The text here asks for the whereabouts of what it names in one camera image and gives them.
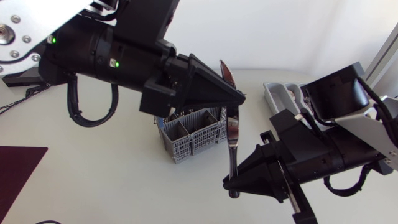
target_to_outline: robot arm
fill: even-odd
[[[348,197],[361,190],[371,170],[382,175],[398,170],[398,101],[379,98],[360,78],[363,73],[356,63],[303,86],[314,117],[306,108],[296,116],[284,110],[271,117],[279,141],[270,131],[262,133],[265,145],[257,145],[238,166],[238,176],[223,180],[224,188],[280,203],[289,199],[295,222],[312,224],[317,220],[300,184],[324,178],[332,193]],[[315,121],[329,128],[321,131]],[[355,186],[331,186],[331,175],[359,166],[363,169]]]
[[[74,0],[54,7],[47,0],[2,1],[1,75],[39,62],[47,83],[68,84],[71,116],[79,113],[76,73],[112,83],[113,104],[119,85],[142,92],[140,110],[156,116],[168,116],[171,108],[178,112],[242,104],[240,91],[194,55],[177,55],[163,39],[178,2]],[[104,16],[103,9],[116,10]],[[115,26],[104,22],[112,19]]]

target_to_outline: white table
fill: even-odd
[[[247,94],[241,107],[238,163],[272,129],[263,82],[310,82],[314,78],[274,70],[234,71]],[[24,96],[26,88],[0,83],[0,106]],[[110,85],[79,76],[83,115],[98,119],[111,101]],[[228,174],[223,142],[175,165],[164,150],[153,117],[139,112],[141,94],[120,88],[116,114],[104,125],[82,128],[67,113],[66,86],[55,86],[0,116],[3,146],[47,146],[4,224],[43,220],[65,223],[293,223],[290,202],[241,194],[230,199],[222,187]],[[336,188],[358,181],[355,169],[331,178]],[[363,191],[342,198],[322,180],[302,185],[319,223],[396,223],[398,175],[371,172]]]

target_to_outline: knife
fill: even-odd
[[[234,77],[228,66],[220,60],[221,74],[223,80],[236,89]],[[239,136],[239,108],[238,106],[229,106],[226,108],[226,135],[229,149],[229,179],[238,176],[238,168],[236,162],[236,155],[238,150],[238,136]],[[229,196],[231,198],[238,198],[239,192],[230,190]]]

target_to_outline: wire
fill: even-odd
[[[47,220],[47,221],[38,222],[36,224],[61,224],[61,223],[53,220]]]
[[[79,124],[80,126],[86,128],[92,128],[107,122],[107,120],[109,120],[116,111],[119,101],[118,86],[116,84],[111,84],[111,87],[112,87],[112,104],[108,114],[99,120],[90,121],[82,117],[81,115],[81,111],[79,110],[79,99],[77,92],[77,76],[76,74],[71,74],[68,77],[68,96],[67,96],[68,112],[71,119],[76,124]]]
[[[315,112],[315,109],[313,108],[312,105],[311,105],[311,108],[312,108],[312,111],[313,111],[313,117],[315,118],[315,121],[318,121],[318,123],[320,123],[320,124],[322,124],[322,125],[324,125],[324,126],[326,126],[326,127],[334,127],[334,126],[336,126],[336,123],[332,123],[332,122],[327,123],[327,122],[322,121],[322,120],[318,117],[318,115],[317,115],[317,113]]]
[[[374,108],[377,111],[377,115],[381,118],[381,121],[386,129],[387,135],[391,142],[398,147],[398,125],[392,118],[390,111],[387,106],[380,100],[380,97],[372,91],[372,89],[366,84],[362,78],[358,78],[359,83],[362,85],[366,93],[377,103]]]
[[[8,105],[6,105],[6,106],[0,107],[0,110],[3,110],[3,111],[0,112],[0,115],[4,114],[4,113],[7,112],[9,109],[11,109],[11,108],[13,108],[14,106],[16,106],[16,105],[22,103],[23,101],[29,99],[30,97],[32,97],[32,96],[34,96],[34,95],[36,95],[36,94],[39,94],[39,93],[43,92],[44,90],[49,89],[50,87],[51,87],[51,85],[45,85],[45,86],[38,86],[38,87],[34,87],[34,88],[28,89],[28,90],[26,91],[26,97],[25,97],[25,98],[22,98],[22,99],[20,99],[20,100],[18,100],[18,101],[15,101],[15,102],[13,102],[13,103],[10,103],[10,104],[8,104]]]
[[[360,190],[362,190],[362,186],[365,183],[366,177],[370,173],[370,171],[373,168],[373,164],[367,164],[362,167],[361,175],[359,176],[358,182],[348,188],[348,189],[334,189],[331,184],[330,184],[330,176],[323,178],[323,183],[325,186],[329,189],[329,191],[337,196],[340,197],[349,197],[352,196],[356,193],[358,193]]]

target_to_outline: bolt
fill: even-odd
[[[13,58],[18,58],[19,52],[16,51],[16,50],[12,50],[12,51],[10,52],[10,55],[11,55],[11,57],[13,57]]]
[[[39,55],[33,55],[33,56],[32,56],[32,60],[33,60],[34,62],[38,62],[38,61],[40,60],[40,56],[39,56]]]
[[[19,16],[13,15],[13,16],[11,16],[11,21],[12,21],[13,23],[19,23],[19,22],[21,21],[21,19],[20,19]]]
[[[23,36],[22,37],[22,40],[25,42],[25,43],[30,43],[30,41],[32,40],[28,35],[25,35],[25,36]]]

